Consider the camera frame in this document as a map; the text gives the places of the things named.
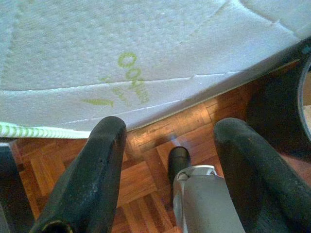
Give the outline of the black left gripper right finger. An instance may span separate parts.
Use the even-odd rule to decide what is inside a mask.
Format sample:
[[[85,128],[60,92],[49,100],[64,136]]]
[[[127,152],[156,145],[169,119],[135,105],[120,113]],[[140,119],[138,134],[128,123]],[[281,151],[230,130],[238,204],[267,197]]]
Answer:
[[[214,125],[214,141],[230,197],[247,233],[308,233],[311,188],[244,121]]]

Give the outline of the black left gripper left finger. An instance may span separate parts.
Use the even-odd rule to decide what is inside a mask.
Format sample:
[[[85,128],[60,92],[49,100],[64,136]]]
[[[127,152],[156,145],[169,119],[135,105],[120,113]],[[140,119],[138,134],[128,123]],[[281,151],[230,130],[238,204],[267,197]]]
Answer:
[[[103,118],[57,181],[32,233],[109,233],[118,202],[126,125]]]

